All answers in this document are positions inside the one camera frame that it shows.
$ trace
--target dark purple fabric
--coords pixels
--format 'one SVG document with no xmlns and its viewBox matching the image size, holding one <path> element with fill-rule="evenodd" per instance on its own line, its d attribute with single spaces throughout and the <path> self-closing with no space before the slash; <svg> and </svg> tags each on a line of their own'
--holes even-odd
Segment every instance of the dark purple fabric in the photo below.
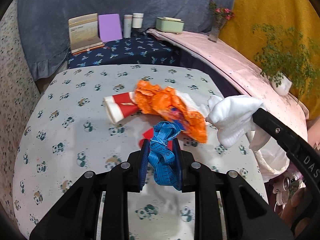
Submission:
<svg viewBox="0 0 320 240">
<path fill-rule="evenodd" d="M 231 85 L 224 77 L 222 77 L 207 64 L 203 63 L 201 60 L 191 56 L 183 49 L 180 51 L 180 56 L 180 67 L 198 69 L 208 74 L 224 97 L 241 95 L 240 92 L 235 89 L 235 87 Z"/>
</svg>

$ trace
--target speckled wall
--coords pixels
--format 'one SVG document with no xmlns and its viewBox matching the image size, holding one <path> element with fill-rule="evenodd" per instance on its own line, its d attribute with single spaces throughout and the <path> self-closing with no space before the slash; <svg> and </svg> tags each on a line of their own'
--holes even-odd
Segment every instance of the speckled wall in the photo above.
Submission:
<svg viewBox="0 0 320 240">
<path fill-rule="evenodd" d="M 0 21 L 0 202 L 14 223 L 14 162 L 25 125 L 39 98 L 22 50 L 14 0 Z"/>
</svg>

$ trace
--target white pot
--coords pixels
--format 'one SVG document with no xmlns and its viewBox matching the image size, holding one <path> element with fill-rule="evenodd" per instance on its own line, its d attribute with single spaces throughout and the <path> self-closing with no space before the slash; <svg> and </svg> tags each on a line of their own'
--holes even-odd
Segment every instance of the white pot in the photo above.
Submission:
<svg viewBox="0 0 320 240">
<path fill-rule="evenodd" d="M 277 87 L 274 81 L 271 82 L 271 85 L 278 95 L 285 96 L 289 93 L 292 82 L 285 75 L 282 75 L 281 85 Z"/>
</svg>

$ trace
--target purple notebook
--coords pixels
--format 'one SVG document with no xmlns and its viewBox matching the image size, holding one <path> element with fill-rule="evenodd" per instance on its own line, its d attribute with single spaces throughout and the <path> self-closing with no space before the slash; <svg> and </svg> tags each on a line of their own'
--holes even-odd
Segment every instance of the purple notebook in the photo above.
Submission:
<svg viewBox="0 0 320 240">
<path fill-rule="evenodd" d="M 103 14 L 98 16 L 100 39 L 103 42 L 122 39 L 119 14 Z"/>
</svg>

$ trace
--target orange plastic bag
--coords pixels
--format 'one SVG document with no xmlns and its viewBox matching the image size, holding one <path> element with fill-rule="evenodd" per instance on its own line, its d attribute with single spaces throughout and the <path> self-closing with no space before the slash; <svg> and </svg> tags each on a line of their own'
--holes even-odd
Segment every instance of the orange plastic bag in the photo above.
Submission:
<svg viewBox="0 0 320 240">
<path fill-rule="evenodd" d="M 204 116 L 198 111 L 188 110 L 175 89 L 151 85 L 140 80 L 135 90 L 135 101 L 144 114 L 157 114 L 166 121 L 175 122 L 183 132 L 198 142 L 207 142 Z"/>
</svg>

